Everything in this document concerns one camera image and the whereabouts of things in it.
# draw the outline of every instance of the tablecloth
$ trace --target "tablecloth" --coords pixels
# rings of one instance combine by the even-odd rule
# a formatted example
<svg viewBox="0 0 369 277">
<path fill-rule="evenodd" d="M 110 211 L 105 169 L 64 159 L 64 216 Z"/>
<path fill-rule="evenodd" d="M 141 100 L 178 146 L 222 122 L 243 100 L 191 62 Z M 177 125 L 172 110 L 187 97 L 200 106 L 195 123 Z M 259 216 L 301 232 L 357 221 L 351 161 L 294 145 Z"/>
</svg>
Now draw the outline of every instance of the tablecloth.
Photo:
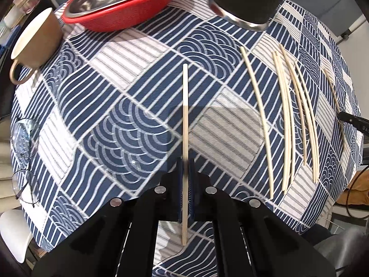
<svg viewBox="0 0 369 277">
<path fill-rule="evenodd" d="M 61 16 L 65 5 L 56 11 Z M 362 134 L 345 124 L 344 149 L 326 69 L 340 108 L 360 115 L 347 65 L 328 29 L 284 0 L 265 32 L 241 29 L 216 16 L 207 0 L 171 0 L 133 28 L 95 33 L 63 24 L 63 41 L 39 75 L 15 92 L 12 123 L 40 125 L 32 172 L 40 202 L 23 203 L 36 242 L 50 251 L 112 197 L 132 199 L 158 184 L 182 155 L 182 65 L 189 66 L 190 154 L 198 171 L 232 197 L 257 196 L 296 232 L 326 213 L 361 162 Z M 312 182 L 311 147 L 303 165 L 300 114 L 295 119 L 295 181 L 281 191 L 284 130 L 280 88 L 272 61 L 278 43 L 297 60 L 317 123 L 320 180 Z M 259 109 L 239 47 L 250 52 L 268 121 L 274 171 L 269 199 Z M 23 161 L 12 153 L 14 170 Z M 212 226 L 197 222 L 189 243 L 180 225 L 160 222 L 154 275 L 216 274 Z"/>
</svg>

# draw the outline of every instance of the beige mug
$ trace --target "beige mug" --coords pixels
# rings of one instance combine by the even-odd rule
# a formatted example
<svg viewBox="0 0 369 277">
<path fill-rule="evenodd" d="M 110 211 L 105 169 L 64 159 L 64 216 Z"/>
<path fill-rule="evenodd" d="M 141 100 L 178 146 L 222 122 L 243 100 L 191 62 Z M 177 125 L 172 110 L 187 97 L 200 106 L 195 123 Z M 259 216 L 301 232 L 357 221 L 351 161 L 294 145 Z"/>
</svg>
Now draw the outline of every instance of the beige mug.
<svg viewBox="0 0 369 277">
<path fill-rule="evenodd" d="M 54 54 L 62 39 L 63 32 L 52 8 L 45 9 L 25 28 L 18 38 L 11 55 L 14 60 L 9 77 L 13 84 L 25 83 L 40 66 Z M 18 64 L 31 71 L 22 80 L 14 78 L 14 70 Z"/>
</svg>

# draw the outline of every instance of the metal screw head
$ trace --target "metal screw head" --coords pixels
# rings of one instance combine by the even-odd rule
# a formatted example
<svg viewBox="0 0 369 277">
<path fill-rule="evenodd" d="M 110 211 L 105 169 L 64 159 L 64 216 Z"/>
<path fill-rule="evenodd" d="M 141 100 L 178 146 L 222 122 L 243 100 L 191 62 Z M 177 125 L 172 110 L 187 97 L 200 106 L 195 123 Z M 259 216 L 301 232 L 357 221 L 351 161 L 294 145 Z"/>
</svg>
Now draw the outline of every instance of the metal screw head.
<svg viewBox="0 0 369 277">
<path fill-rule="evenodd" d="M 122 204 L 122 199 L 120 199 L 120 198 L 113 198 L 113 199 L 110 200 L 110 205 L 112 207 L 117 207 L 121 204 Z"/>
<path fill-rule="evenodd" d="M 159 185 L 158 187 L 156 187 L 155 189 L 154 189 L 154 191 L 156 192 L 156 193 L 165 193 L 165 191 L 166 191 L 167 189 L 164 187 L 164 186 L 162 186 L 162 185 Z"/>
<path fill-rule="evenodd" d="M 251 199 L 249 201 L 249 204 L 251 207 L 255 207 L 255 208 L 258 208 L 260 206 L 260 201 L 258 199 Z"/>
<path fill-rule="evenodd" d="M 215 194 L 217 192 L 217 189 L 215 187 L 207 187 L 205 191 L 211 195 Z"/>
</svg>

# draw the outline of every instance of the glasses lens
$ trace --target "glasses lens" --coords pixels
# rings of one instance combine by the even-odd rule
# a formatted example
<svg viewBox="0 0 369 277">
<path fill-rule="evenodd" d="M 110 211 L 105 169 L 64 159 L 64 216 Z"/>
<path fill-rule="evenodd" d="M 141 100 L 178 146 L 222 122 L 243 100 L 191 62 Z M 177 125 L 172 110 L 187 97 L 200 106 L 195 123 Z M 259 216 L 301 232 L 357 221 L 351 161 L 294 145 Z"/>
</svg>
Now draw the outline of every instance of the glasses lens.
<svg viewBox="0 0 369 277">
<path fill-rule="evenodd" d="M 12 128 L 12 146 L 18 159 L 28 160 L 36 153 L 38 146 L 39 126 L 28 118 L 14 123 Z"/>
<path fill-rule="evenodd" d="M 39 201 L 38 182 L 30 170 L 20 170 L 12 177 L 13 191 L 19 200 L 33 204 Z"/>
</svg>

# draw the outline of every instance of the wooden chopstick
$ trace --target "wooden chopstick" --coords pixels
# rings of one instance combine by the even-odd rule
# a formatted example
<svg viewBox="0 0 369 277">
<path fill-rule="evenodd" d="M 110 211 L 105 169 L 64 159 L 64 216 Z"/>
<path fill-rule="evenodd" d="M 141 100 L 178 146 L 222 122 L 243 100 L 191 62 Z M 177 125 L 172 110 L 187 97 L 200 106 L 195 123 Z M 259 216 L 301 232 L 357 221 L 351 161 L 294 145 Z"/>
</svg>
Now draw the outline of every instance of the wooden chopstick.
<svg viewBox="0 0 369 277">
<path fill-rule="evenodd" d="M 289 177 L 289 151 L 290 151 L 290 136 L 289 136 L 289 129 L 291 124 L 289 123 L 290 115 L 289 115 L 289 106 L 288 106 L 288 100 L 286 97 L 286 88 L 285 84 L 283 82 L 284 76 L 282 75 L 282 69 L 280 67 L 280 62 L 278 60 L 277 53 L 272 52 L 272 57 L 274 60 L 274 65 L 276 67 L 277 76 L 278 76 L 278 82 L 280 87 L 280 95 L 282 98 L 282 108 L 283 108 L 283 122 L 284 122 L 284 131 L 285 131 L 285 153 L 284 153 L 284 165 L 283 165 L 283 177 L 282 177 L 282 191 L 285 192 Z"/>
<path fill-rule="evenodd" d="M 306 100 L 307 100 L 307 103 L 308 103 L 308 106 L 309 106 L 309 112 L 310 112 L 310 116 L 311 116 L 312 127 L 314 129 L 314 132 L 312 134 L 312 138 L 311 138 L 311 133 L 310 133 L 310 143 L 312 141 L 315 141 L 314 146 L 315 146 L 316 175 L 315 175 L 314 183 L 317 183 L 318 179 L 319 179 L 320 160 L 319 160 L 319 148 L 318 148 L 318 133 L 317 133 L 317 126 L 316 126 L 316 123 L 315 123 L 314 109 L 312 108 L 309 92 L 307 90 L 304 77 L 301 73 L 301 70 L 300 70 L 300 67 L 298 66 L 297 61 L 295 61 L 295 66 L 298 70 L 298 74 L 299 74 L 300 79 L 301 79 L 301 84 L 302 84 L 302 86 L 304 88 L 304 91 L 306 93 Z"/>
<path fill-rule="evenodd" d="M 337 113 L 339 113 L 341 111 L 341 109 L 339 107 L 339 103 L 338 103 L 336 91 L 334 90 L 334 87 L 333 87 L 333 82 L 331 80 L 331 77 L 328 75 L 328 72 L 327 72 L 326 69 L 324 69 L 324 74 L 325 74 L 325 76 L 326 76 L 326 78 L 328 80 L 329 86 L 330 86 L 331 91 L 333 93 L 333 98 L 334 98 L 334 102 L 336 104 Z M 343 123 L 340 120 L 338 120 L 338 122 L 339 122 L 339 127 L 341 129 L 341 135 L 342 135 L 342 139 L 343 139 L 344 145 L 346 145 L 347 147 L 350 147 L 349 144 L 348 144 L 348 142 L 347 142 L 347 140 L 346 140 Z"/>
<path fill-rule="evenodd" d="M 315 148 L 315 135 L 314 135 L 314 128 L 312 126 L 312 120 L 311 120 L 311 115 L 310 115 L 310 110 L 309 110 L 309 106 L 307 104 L 306 98 L 305 98 L 305 94 L 304 94 L 304 90 L 302 89 L 301 83 L 298 80 L 298 76 L 296 74 L 295 70 L 292 70 L 292 80 L 295 80 L 296 86 L 297 86 L 297 90 L 300 94 L 301 97 L 301 101 L 304 107 L 304 111 L 305 111 L 305 116 L 306 116 L 306 123 L 307 123 L 307 129 L 309 131 L 309 135 L 310 135 L 310 145 L 311 145 L 311 155 L 312 155 L 312 180 L 313 182 L 315 182 L 316 179 L 316 175 L 317 175 L 317 170 L 316 170 L 316 148 Z"/>
<path fill-rule="evenodd" d="M 272 164 L 272 152 L 271 152 L 271 143 L 269 140 L 269 131 L 266 123 L 265 112 L 263 101 L 261 100 L 261 95 L 259 91 L 258 82 L 256 81 L 254 71 L 246 54 L 246 50 L 243 46 L 240 48 L 242 57 L 244 58 L 247 70 L 250 75 L 251 83 L 255 92 L 256 101 L 258 103 L 258 108 L 260 112 L 261 122 L 263 125 L 263 132 L 264 132 L 264 140 L 265 140 L 265 150 L 266 150 L 266 160 L 268 164 L 268 176 L 269 176 L 269 197 L 272 200 L 274 197 L 274 176 L 273 176 L 273 164 Z"/>
<path fill-rule="evenodd" d="M 301 120 L 302 143 L 303 143 L 303 160 L 304 160 L 304 165 L 306 165 L 306 160 L 307 160 L 306 131 L 305 131 L 305 119 L 304 119 L 304 112 L 303 112 L 302 105 L 301 105 L 300 92 L 299 92 L 298 86 L 296 84 L 296 79 L 293 78 L 293 67 L 292 67 L 292 65 L 291 65 L 291 63 L 290 63 L 290 61 L 287 57 L 285 47 L 282 44 L 279 44 L 279 48 L 281 49 L 283 57 L 285 58 L 285 62 L 287 64 L 288 70 L 289 70 L 290 75 L 291 75 L 293 87 L 295 89 L 296 101 L 297 101 L 298 111 L 300 113 L 300 120 Z"/>
<path fill-rule="evenodd" d="M 188 65 L 183 64 L 183 177 L 182 177 L 182 245 L 187 245 L 188 225 Z"/>
<path fill-rule="evenodd" d="M 282 60 L 279 57 L 278 54 L 278 60 L 279 60 L 279 64 L 280 67 L 283 68 L 282 65 Z M 287 83 L 287 80 L 285 78 L 285 70 L 282 69 L 283 71 L 283 82 L 285 84 L 285 90 L 286 90 L 286 97 L 288 100 L 288 106 L 289 106 L 289 115 L 290 115 L 290 152 L 289 152 L 289 161 L 290 161 L 290 171 L 289 171 L 289 175 L 291 176 L 291 184 L 295 178 L 295 163 L 296 163 L 296 135 L 295 135 L 295 119 L 293 116 L 293 107 L 292 107 L 292 99 L 291 99 L 291 92 L 290 92 L 290 86 Z M 284 195 L 287 194 L 287 189 L 288 189 L 288 179 L 287 182 L 285 183 L 285 189 L 283 191 Z"/>
</svg>

